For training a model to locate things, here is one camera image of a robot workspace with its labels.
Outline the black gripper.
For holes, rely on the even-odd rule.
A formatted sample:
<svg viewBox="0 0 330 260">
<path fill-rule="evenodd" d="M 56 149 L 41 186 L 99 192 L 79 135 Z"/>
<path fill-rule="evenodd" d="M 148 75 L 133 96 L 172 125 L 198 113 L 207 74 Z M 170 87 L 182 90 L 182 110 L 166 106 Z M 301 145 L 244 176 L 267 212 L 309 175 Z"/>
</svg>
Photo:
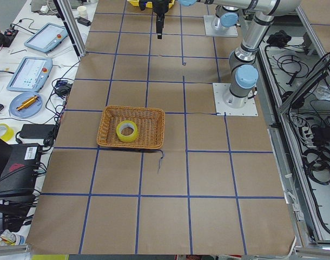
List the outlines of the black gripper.
<svg viewBox="0 0 330 260">
<path fill-rule="evenodd" d="M 169 10 L 169 0 L 154 0 L 152 1 L 153 5 L 153 12 L 156 13 L 156 33 L 157 33 L 157 39 L 162 39 L 163 34 L 163 26 L 164 26 L 164 20 L 165 20 L 165 14 Z"/>
</svg>

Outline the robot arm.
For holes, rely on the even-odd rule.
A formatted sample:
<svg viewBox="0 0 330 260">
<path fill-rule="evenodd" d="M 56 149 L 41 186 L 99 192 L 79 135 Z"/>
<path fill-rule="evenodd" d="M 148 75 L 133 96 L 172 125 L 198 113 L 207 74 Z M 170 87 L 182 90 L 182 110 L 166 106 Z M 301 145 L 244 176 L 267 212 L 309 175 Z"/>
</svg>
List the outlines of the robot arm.
<svg viewBox="0 0 330 260">
<path fill-rule="evenodd" d="M 222 28 L 230 28 L 238 22 L 238 8 L 225 5 L 217 5 L 215 8 L 215 16 L 212 21 L 212 26 L 215 30 Z"/>
<path fill-rule="evenodd" d="M 274 17 L 294 11 L 300 1 L 202 1 L 206 5 L 221 5 L 254 10 L 255 15 L 238 48 L 229 58 L 233 82 L 228 98 L 244 99 L 258 81 L 258 71 L 253 67 L 261 41 L 274 21 Z"/>
</svg>

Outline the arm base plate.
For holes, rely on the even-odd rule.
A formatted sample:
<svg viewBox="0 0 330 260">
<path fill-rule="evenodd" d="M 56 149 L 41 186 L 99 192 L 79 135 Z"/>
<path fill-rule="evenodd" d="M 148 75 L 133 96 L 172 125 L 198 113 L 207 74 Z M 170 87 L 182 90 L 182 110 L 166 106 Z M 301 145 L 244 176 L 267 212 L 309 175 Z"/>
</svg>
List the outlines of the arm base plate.
<svg viewBox="0 0 330 260">
<path fill-rule="evenodd" d="M 258 116 L 253 93 L 247 97 L 235 97 L 230 92 L 230 83 L 213 83 L 216 114 L 220 116 Z"/>
<path fill-rule="evenodd" d="M 217 16 L 204 15 L 204 27 L 206 36 L 215 37 L 237 37 L 236 23 L 238 15 L 236 13 L 228 13 Z"/>
</svg>

